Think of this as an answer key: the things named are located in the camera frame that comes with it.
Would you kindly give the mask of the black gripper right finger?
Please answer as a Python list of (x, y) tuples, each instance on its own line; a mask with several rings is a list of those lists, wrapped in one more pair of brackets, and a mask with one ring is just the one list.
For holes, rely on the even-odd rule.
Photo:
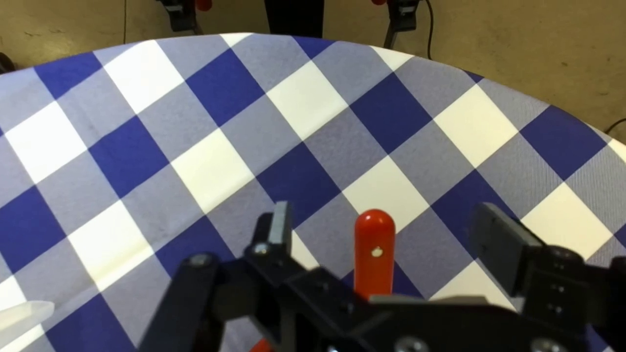
[(495, 278), (514, 278), (528, 249), (542, 247), (516, 219), (495, 204), (481, 204), (468, 225), (470, 251)]

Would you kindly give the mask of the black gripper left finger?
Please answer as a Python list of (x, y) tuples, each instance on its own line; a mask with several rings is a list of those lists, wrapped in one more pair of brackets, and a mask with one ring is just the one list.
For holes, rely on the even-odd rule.
[(291, 206), (278, 202), (272, 212), (256, 219), (246, 257), (280, 262), (291, 255)]

